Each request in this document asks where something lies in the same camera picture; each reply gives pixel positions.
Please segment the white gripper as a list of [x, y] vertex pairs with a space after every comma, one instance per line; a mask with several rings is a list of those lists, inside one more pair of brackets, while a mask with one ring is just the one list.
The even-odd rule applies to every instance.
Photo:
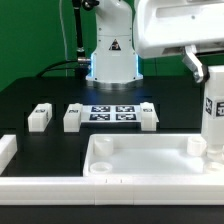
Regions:
[[144, 59], [178, 55], [196, 83], [208, 80], [198, 52], [224, 50], [224, 0], [135, 0], [134, 47]]

